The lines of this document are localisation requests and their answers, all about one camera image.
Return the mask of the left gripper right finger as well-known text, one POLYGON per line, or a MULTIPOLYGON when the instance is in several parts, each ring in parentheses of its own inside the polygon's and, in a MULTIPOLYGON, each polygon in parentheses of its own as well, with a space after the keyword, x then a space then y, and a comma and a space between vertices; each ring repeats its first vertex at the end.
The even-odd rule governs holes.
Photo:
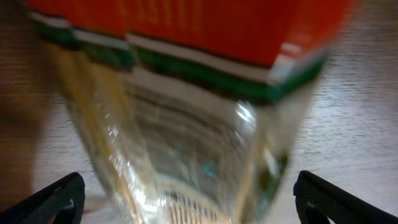
POLYGON ((391 223, 387 213, 321 177, 302 170, 294 185, 295 206, 301 223, 391 223))

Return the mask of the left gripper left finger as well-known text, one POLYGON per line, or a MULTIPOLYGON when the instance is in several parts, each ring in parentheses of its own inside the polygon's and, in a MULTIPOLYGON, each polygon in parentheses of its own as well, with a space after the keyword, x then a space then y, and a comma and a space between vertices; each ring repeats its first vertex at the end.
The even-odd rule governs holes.
POLYGON ((80 224, 85 208, 85 181, 72 172, 1 212, 3 224, 80 224))

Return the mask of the spaghetti packet with orange ends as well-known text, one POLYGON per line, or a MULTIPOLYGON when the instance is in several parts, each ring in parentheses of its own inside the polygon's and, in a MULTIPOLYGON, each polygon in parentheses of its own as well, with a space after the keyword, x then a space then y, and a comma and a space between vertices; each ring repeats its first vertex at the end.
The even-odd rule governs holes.
POLYGON ((350 0, 28 0, 123 223, 262 223, 350 0))

